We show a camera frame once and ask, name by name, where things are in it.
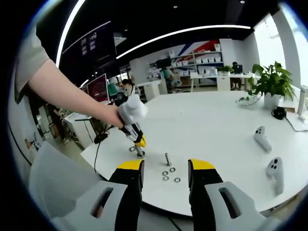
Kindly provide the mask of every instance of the white desk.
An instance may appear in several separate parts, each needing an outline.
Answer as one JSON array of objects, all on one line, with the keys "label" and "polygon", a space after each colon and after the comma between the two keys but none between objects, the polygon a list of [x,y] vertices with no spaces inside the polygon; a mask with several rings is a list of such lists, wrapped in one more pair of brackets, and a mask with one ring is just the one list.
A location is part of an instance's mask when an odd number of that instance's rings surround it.
[{"label": "white desk", "polygon": [[75,134],[83,148],[91,145],[96,136],[89,119],[89,116],[78,113],[71,113],[65,117],[69,129]]},{"label": "white desk", "polygon": [[242,74],[232,74],[229,76],[208,76],[208,75],[199,75],[198,73],[191,73],[191,92],[193,92],[193,82],[194,79],[200,79],[200,78],[216,78],[217,79],[217,89],[218,91],[225,91],[225,90],[231,90],[230,89],[230,78],[244,78],[245,82],[245,90],[247,89],[247,80],[252,77],[254,74],[248,74],[248,75],[242,75]]},{"label": "white desk", "polygon": [[[258,211],[275,207],[295,196],[308,183],[308,133],[294,132],[286,119],[269,111],[239,108],[241,91],[195,92],[160,95],[147,103],[149,113],[140,123],[147,138],[142,200],[150,205],[191,216],[188,188],[188,159],[212,163],[224,181],[231,181],[252,197]],[[264,125],[273,150],[266,154],[254,140],[255,130]],[[112,128],[99,148],[96,170],[109,179],[124,161],[136,159],[133,143]],[[81,155],[92,166],[97,145]],[[169,153],[176,171],[163,181],[164,153]],[[284,192],[276,196],[265,168],[281,156],[284,164]],[[181,181],[175,183],[175,177]]]}]

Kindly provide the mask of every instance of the red sign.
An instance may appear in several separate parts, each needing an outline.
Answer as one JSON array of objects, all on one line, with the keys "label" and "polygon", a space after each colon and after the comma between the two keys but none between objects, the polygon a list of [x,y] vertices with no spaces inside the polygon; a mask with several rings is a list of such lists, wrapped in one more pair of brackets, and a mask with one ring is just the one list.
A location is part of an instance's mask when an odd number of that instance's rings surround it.
[{"label": "red sign", "polygon": [[89,96],[95,99],[98,102],[109,101],[107,84],[106,84],[106,75],[93,80],[88,85]]}]

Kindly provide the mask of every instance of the human hand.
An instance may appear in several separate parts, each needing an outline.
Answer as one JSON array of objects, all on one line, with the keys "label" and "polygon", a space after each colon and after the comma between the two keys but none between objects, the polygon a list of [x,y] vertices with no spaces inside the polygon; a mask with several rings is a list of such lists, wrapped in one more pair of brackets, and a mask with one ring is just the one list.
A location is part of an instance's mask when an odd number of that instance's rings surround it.
[{"label": "human hand", "polygon": [[109,107],[110,118],[112,119],[111,124],[118,128],[123,128],[124,124],[120,120],[118,107],[116,105],[108,105],[108,107]]}]

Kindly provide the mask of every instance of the potted plant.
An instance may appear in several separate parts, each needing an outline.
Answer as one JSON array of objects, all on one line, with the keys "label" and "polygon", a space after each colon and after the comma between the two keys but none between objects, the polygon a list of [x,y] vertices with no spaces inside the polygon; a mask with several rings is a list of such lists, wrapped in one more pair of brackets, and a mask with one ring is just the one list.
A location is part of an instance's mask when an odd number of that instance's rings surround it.
[{"label": "potted plant", "polygon": [[[274,65],[268,67],[262,67],[259,64],[254,64],[252,72],[259,75],[259,78],[254,83],[254,79],[251,77],[248,79],[250,89],[247,91],[250,96],[257,98],[256,103],[261,96],[264,96],[264,108],[273,110],[275,109],[281,97],[289,97],[293,100],[295,93],[292,87],[292,75],[287,70],[283,69],[281,64],[275,62]],[[242,97],[239,101],[249,101],[249,97]]]},{"label": "potted plant", "polygon": [[231,72],[234,71],[234,70],[232,69],[232,67],[231,67],[231,66],[228,66],[228,65],[217,67],[217,70],[220,71],[220,72],[222,72],[223,75],[225,75],[225,76],[229,76],[229,75],[231,74]]}]

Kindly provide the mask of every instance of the gray fabric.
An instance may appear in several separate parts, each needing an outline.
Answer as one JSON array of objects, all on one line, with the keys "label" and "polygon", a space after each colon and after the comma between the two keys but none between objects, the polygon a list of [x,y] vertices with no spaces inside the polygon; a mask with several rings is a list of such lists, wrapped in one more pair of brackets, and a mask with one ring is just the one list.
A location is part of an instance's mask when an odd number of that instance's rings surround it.
[{"label": "gray fabric", "polygon": [[17,103],[22,99],[22,89],[47,60],[49,57],[36,35],[36,28],[34,28],[23,41],[17,58],[15,73],[15,101]]}]

